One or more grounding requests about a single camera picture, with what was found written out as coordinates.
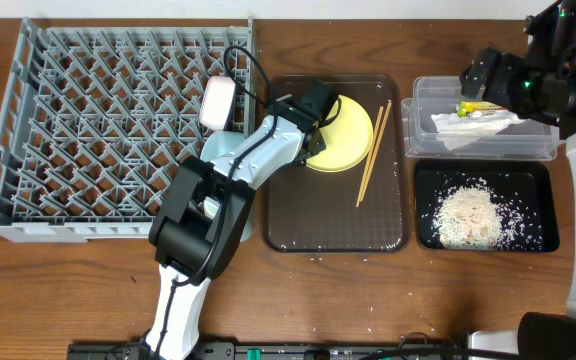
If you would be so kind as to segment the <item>white paper napkin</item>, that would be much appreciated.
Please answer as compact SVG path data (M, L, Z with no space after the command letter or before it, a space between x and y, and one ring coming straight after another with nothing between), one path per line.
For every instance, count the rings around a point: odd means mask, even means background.
M437 139L448 150L464 147L481 137L493 136L511 125L525 122L509 111L481 118L460 118L456 113L433 114L431 119L437 130Z

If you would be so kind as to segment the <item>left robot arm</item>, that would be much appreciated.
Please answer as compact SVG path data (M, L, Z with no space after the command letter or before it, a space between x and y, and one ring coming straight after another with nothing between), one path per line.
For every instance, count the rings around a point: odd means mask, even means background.
M315 81L300 98L270 98L262 124L233 149L181 163L149 231L161 285L140 358L184 359L192 352L207 289L232 260L257 189L280 168L324 150L320 130L340 109L338 92Z

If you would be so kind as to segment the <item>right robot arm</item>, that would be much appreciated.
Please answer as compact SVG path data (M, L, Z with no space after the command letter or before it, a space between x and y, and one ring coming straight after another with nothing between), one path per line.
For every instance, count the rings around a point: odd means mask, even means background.
M517 348L524 359L576 359L576 0L557 0L527 17L524 32L531 38L525 56L481 50L460 76L461 93L556 126L565 142L575 206L575 258L566 312L525 314Z

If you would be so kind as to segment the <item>light blue bowl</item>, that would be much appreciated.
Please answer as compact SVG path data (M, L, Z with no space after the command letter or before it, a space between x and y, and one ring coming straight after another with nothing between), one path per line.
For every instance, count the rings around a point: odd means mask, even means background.
M215 131L205 141L200 159L208 162L234 150L245 140L239 132Z

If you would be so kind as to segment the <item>green snack wrapper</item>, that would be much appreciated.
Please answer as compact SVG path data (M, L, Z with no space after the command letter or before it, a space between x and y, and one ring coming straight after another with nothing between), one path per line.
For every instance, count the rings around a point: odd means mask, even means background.
M506 112L507 109L485 101L461 101L456 107L460 118L481 118Z

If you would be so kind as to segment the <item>yellow plate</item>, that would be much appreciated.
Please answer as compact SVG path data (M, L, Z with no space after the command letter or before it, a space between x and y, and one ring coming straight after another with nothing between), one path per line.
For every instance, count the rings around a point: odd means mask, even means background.
M328 120L320 129L326 148L309 158L306 165L320 172L341 172L359 164L368 154L373 141L373 123L367 111L355 100L340 95Z

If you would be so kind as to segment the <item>white cup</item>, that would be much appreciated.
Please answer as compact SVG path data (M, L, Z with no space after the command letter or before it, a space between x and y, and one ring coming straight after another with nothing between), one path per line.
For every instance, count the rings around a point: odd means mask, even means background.
M220 207L221 203L210 196L207 196L202 202L203 213L211 220L215 218Z

